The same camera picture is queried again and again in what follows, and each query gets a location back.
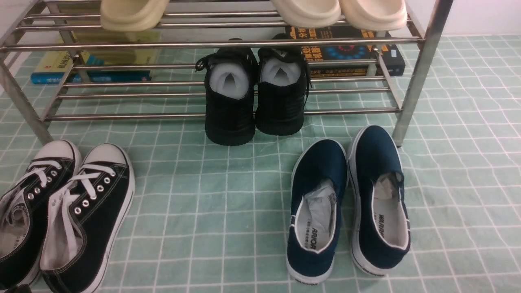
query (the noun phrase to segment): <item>green checkered mat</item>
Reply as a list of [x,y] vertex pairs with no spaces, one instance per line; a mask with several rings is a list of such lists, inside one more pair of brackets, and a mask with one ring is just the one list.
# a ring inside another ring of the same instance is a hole
[[[401,48],[406,77],[396,83],[404,94],[418,50]],[[165,50],[159,61],[194,63],[211,52]],[[71,140],[83,154],[104,142],[124,147],[136,172],[133,206],[99,292],[521,292],[520,55],[519,36],[442,39],[400,149],[412,249],[384,278],[368,276],[352,263],[350,189],[335,267],[326,282],[296,283],[286,272],[284,254],[298,156],[320,138],[347,147],[368,124],[392,131],[393,115],[308,117],[293,136],[257,132],[252,142],[232,148],[211,143],[201,120],[52,123],[54,137]],[[33,53],[17,75],[39,111],[55,91],[29,81],[41,56]],[[155,80],[202,80],[203,74],[165,70]],[[346,86],[364,85],[315,85]],[[59,113],[204,111],[204,98],[125,100],[64,101]],[[320,95],[310,96],[306,107],[339,106],[390,103],[380,93]],[[0,108],[0,184],[7,190],[41,145],[5,94]],[[48,291],[42,280],[34,289]]]

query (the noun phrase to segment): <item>stainless steel shoe rack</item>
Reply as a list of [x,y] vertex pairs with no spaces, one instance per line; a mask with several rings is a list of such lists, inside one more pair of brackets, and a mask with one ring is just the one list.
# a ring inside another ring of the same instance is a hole
[[[119,48],[220,48],[231,46],[250,46],[250,47],[276,47],[287,45],[299,46],[324,46],[324,45],[373,45],[374,51],[372,58],[359,60],[342,60],[335,62],[310,62],[311,67],[323,65],[368,65],[366,76],[361,77],[335,77],[335,78],[314,78],[313,83],[319,82],[360,82],[360,81],[382,81],[385,87],[369,87],[355,89],[320,89],[310,90],[310,94],[347,94],[347,93],[371,93],[387,92],[390,97],[391,107],[379,108],[355,108],[355,109],[321,109],[306,110],[306,115],[346,115],[346,114],[375,114],[375,113],[396,113],[397,122],[393,132],[393,138],[398,146],[401,146],[409,123],[411,122],[414,108],[424,85],[432,59],[436,52],[438,42],[443,31],[443,27],[449,15],[453,0],[436,0],[431,15],[429,25],[425,31],[421,28],[418,20],[409,9],[407,21],[408,30],[411,37],[396,38],[385,37],[385,32],[378,32],[376,38],[347,38],[347,39],[327,39],[327,40],[261,40],[261,41],[218,41],[218,42],[161,42],[161,43],[77,43],[75,42],[72,31],[76,30],[102,30],[101,25],[93,25],[92,20],[99,20],[99,15],[93,14],[62,14],[58,4],[79,4],[100,0],[34,0],[31,5],[22,13],[13,26],[0,39],[0,78],[1,84],[7,94],[13,100],[26,122],[29,124],[34,134],[42,143],[52,141],[53,138],[47,130],[52,121],[79,121],[79,120],[111,120],[111,119],[166,119],[166,118],[204,118],[204,113],[150,113],[150,114],[87,114],[87,115],[57,115],[58,107],[63,100],[110,100],[130,98],[151,98],[151,97],[201,97],[201,92],[143,92],[143,93],[100,93],[100,94],[67,94],[71,88],[95,88],[95,87],[172,87],[172,86],[203,86],[202,81],[143,81],[143,82],[90,82],[86,70],[129,70],[129,69],[193,69],[193,64],[154,64],[154,65],[121,65],[121,66],[87,66],[78,54],[82,50],[95,49],[114,49]],[[213,2],[218,0],[183,0],[184,2]],[[49,14],[42,13],[48,8]],[[251,21],[252,17],[273,19],[270,21]],[[218,21],[218,22],[172,22],[180,18],[214,18],[214,19],[235,19],[237,21]],[[259,28],[259,27],[284,27],[287,24],[282,21],[276,11],[227,11],[227,12],[192,12],[192,13],[165,13],[164,19],[168,22],[160,22],[156,29],[212,29],[212,28]],[[36,24],[42,20],[54,21],[51,25]],[[67,21],[74,20],[75,23],[69,24]],[[88,24],[77,24],[78,20],[89,20]],[[20,39],[26,32],[57,31],[60,33],[63,44],[19,44]],[[405,96],[398,97],[398,91],[389,82],[390,76],[386,66],[378,54],[378,47],[384,44],[403,44],[416,43],[419,47],[419,55],[413,74]],[[40,115],[34,110],[26,95],[22,91],[16,79],[9,72],[6,58],[9,54],[26,51],[69,51],[74,56],[74,62],[67,68],[62,78],[56,95],[52,98],[49,105]],[[376,76],[376,65],[382,68],[383,76]],[[70,77],[78,73],[82,82],[70,82]]]

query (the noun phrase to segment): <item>navy slip-on shoe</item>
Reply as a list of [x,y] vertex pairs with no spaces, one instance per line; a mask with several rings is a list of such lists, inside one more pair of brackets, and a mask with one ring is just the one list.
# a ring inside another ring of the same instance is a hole
[[333,270],[347,180],[344,148],[330,139],[311,145],[293,169],[286,266],[301,283],[318,284]]
[[360,130],[348,154],[356,208],[353,260],[365,273],[384,276],[411,247],[400,157],[389,134],[374,125]]

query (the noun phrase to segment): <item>book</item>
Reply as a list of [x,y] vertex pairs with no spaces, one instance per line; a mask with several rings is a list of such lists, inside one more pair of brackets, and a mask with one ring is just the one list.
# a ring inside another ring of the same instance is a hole
[[[333,38],[374,38],[376,32],[359,30],[349,25],[337,25],[318,29],[286,27],[286,34],[293,39],[333,39]],[[308,61],[333,61],[370,58],[372,45],[340,45],[340,46],[303,46],[302,53]],[[401,76],[405,70],[405,61],[398,47],[394,44],[381,47],[382,59],[390,76]],[[312,68],[312,77],[346,77],[364,76],[367,65],[331,65]],[[377,75],[382,75],[377,65]]]
[[[138,41],[154,42],[159,40],[160,36],[159,32],[154,31],[145,31],[142,32],[142,34]],[[133,51],[135,51],[133,64],[136,65],[153,64],[159,55],[159,49],[139,49]],[[106,62],[86,51],[83,51],[81,55],[87,65],[114,64],[113,62]],[[69,52],[46,52],[31,74],[31,82],[33,84],[59,83],[65,74],[66,68],[71,63],[72,59]],[[152,79],[152,72],[150,70],[93,70],[88,71],[87,74],[92,82],[148,81]],[[72,82],[81,82],[79,74],[76,74],[72,78]]]

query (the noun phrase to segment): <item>black canvas sneaker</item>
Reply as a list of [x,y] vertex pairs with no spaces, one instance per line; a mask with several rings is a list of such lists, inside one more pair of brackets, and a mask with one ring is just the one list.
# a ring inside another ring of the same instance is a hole
[[257,66],[255,55],[248,47],[221,48],[197,61],[197,71],[206,68],[205,130],[214,143],[241,145],[253,138],[253,86]]
[[[274,39],[289,39],[278,34]],[[260,48],[257,128],[269,135],[287,136],[304,124],[311,72],[300,47]]]
[[134,191],[127,154],[106,143],[95,147],[78,175],[51,196],[40,267],[53,292],[98,288]]
[[78,171],[80,162],[76,146],[52,141],[0,199],[0,292],[38,278],[49,197]]

